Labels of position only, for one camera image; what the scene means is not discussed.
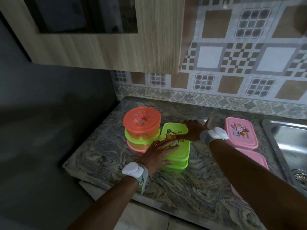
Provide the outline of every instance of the sink drain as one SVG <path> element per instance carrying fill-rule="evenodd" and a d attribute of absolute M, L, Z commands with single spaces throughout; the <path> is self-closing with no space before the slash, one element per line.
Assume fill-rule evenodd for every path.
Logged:
<path fill-rule="evenodd" d="M 304 189 L 307 190 L 307 172 L 303 170 L 294 170 L 294 177 L 300 184 L 300 186 Z"/>

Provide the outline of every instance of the stainless steel sink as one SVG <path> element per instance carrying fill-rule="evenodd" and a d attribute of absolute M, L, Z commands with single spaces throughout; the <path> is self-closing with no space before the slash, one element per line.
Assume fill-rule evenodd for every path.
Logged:
<path fill-rule="evenodd" d="M 288 182 L 307 196 L 307 121 L 266 119 L 262 126 Z"/>

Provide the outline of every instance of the orange lid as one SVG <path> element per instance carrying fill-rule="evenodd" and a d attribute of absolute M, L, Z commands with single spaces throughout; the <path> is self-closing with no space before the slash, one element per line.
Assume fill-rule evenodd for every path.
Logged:
<path fill-rule="evenodd" d="M 160 125 L 161 115 L 154 108 L 138 107 L 128 111 L 122 122 L 127 131 L 145 133 Z"/>

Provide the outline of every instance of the pink rectangular container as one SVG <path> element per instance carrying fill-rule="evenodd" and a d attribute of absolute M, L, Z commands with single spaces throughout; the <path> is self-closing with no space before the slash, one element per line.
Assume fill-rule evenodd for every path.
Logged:
<path fill-rule="evenodd" d="M 258 140 L 250 121 L 228 117 L 225 122 L 225 130 L 229 136 L 226 142 L 230 145 L 248 149 L 258 147 Z"/>
<path fill-rule="evenodd" d="M 254 151 L 250 151 L 247 149 L 242 149 L 242 148 L 236 148 L 237 150 L 239 150 L 241 153 L 247 155 L 249 158 L 253 159 L 255 162 L 257 162 L 258 164 L 262 165 L 263 167 L 269 169 L 268 164 L 266 159 L 264 158 L 263 155 L 261 155 L 260 153 L 254 152 Z M 233 186 L 231 185 L 231 190 L 232 192 L 238 196 L 239 198 L 242 198 L 239 193 L 233 188 Z"/>

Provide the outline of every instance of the granite countertop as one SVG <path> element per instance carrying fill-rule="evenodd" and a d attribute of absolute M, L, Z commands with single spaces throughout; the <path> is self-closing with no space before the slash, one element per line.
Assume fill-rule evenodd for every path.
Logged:
<path fill-rule="evenodd" d="M 125 113 L 140 106 L 156 108 L 167 122 L 211 117 L 211 126 L 223 127 L 229 116 L 251 121 L 259 147 L 271 172 L 284 174 L 261 127 L 262 120 L 284 119 L 275 116 L 180 104 L 167 101 L 125 97 L 113 112 L 63 164 L 72 176 L 104 189 L 111 188 L 123 175 L 122 168 L 136 160 L 124 135 Z M 133 199 L 181 219 L 209 229 L 265 229 L 250 206 L 236 197 L 209 149 L 202 142 L 191 142 L 189 165 L 182 174 L 159 171 Z"/>

